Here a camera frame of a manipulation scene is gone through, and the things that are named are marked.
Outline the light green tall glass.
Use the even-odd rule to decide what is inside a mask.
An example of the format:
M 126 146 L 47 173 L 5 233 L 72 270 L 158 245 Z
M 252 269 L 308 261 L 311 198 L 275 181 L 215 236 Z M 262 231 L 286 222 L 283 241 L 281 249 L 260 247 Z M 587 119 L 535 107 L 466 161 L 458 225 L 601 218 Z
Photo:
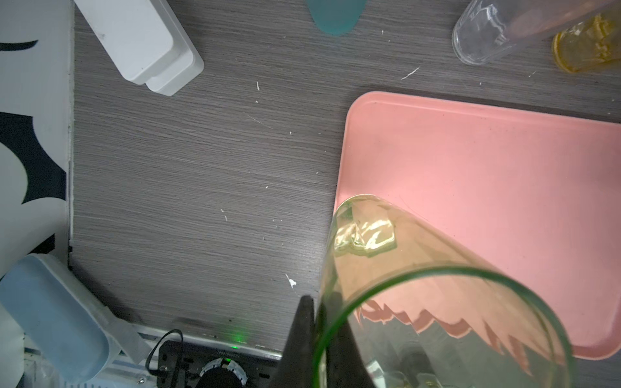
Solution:
M 343 297 L 375 387 L 575 384 L 568 335 L 540 296 L 379 197 L 351 197 L 332 216 L 316 315 L 316 387 L 330 339 L 324 295 Z

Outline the clear tall glass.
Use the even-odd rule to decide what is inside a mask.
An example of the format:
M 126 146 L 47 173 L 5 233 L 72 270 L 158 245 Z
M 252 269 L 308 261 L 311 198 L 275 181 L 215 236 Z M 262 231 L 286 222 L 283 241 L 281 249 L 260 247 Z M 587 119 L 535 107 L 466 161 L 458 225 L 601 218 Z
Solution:
M 605 8 L 613 1 L 471 1 L 452 32 L 459 60 L 481 66 L 551 37 Z

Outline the pink plastic tray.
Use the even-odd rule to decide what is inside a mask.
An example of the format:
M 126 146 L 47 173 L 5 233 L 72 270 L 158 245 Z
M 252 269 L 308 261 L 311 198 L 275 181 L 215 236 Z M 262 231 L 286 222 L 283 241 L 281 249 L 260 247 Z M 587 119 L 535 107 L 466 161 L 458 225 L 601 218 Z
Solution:
M 620 127 L 369 92 L 345 123 L 336 202 L 374 194 L 535 291 L 577 357 L 620 348 Z

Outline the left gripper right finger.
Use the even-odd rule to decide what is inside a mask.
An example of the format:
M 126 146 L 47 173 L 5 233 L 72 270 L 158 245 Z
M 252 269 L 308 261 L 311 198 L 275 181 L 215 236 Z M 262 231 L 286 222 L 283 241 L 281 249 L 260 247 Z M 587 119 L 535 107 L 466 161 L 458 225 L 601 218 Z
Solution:
M 322 297 L 322 323 L 330 339 L 325 347 L 325 367 L 322 387 L 375 387 L 349 325 L 349 313 L 344 312 L 341 295 Z

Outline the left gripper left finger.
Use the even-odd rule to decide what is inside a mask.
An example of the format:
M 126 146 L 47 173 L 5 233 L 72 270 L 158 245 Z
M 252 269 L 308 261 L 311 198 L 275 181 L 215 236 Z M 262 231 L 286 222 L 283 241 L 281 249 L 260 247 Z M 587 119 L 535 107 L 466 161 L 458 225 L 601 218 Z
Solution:
M 300 298 L 286 346 L 269 387 L 312 387 L 314 339 L 314 299 L 310 295 L 305 295 Z

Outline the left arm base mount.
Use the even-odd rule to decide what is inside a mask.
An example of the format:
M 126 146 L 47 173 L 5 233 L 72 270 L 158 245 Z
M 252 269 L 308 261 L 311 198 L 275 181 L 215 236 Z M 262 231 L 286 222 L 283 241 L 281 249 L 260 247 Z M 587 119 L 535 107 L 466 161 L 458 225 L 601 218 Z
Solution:
M 188 342 L 172 329 L 150 351 L 145 367 L 158 387 L 267 387 L 279 361 L 237 345 Z

